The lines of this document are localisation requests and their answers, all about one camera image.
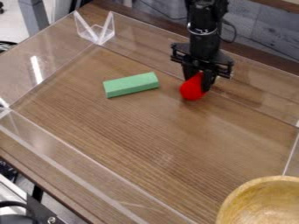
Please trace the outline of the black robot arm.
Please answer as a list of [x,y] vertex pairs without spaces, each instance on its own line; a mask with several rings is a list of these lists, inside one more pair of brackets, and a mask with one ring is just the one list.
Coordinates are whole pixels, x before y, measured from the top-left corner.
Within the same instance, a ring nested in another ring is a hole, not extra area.
[[183,77],[189,81],[201,73],[198,87],[204,93],[212,90],[218,77],[230,79],[234,59],[221,50],[222,25],[229,12],[229,0],[186,0],[187,31],[190,41],[173,43],[171,61],[182,65]]

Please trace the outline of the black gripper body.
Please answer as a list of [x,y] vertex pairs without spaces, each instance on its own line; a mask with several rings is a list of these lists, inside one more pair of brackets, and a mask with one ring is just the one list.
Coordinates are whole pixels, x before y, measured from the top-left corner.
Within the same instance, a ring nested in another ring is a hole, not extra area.
[[212,69],[224,78],[232,77],[234,59],[221,50],[221,36],[216,32],[210,35],[191,34],[190,42],[173,43],[171,60],[183,64],[193,65],[205,71]]

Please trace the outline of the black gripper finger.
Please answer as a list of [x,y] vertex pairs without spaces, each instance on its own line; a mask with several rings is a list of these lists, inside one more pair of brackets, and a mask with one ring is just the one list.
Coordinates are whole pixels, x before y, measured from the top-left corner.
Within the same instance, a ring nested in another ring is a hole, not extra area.
[[186,80],[189,80],[199,72],[199,69],[195,66],[187,64],[182,65],[182,70]]
[[202,77],[202,91],[209,92],[212,90],[212,86],[216,83],[217,80],[217,72],[212,69],[206,69],[204,71],[204,77]]

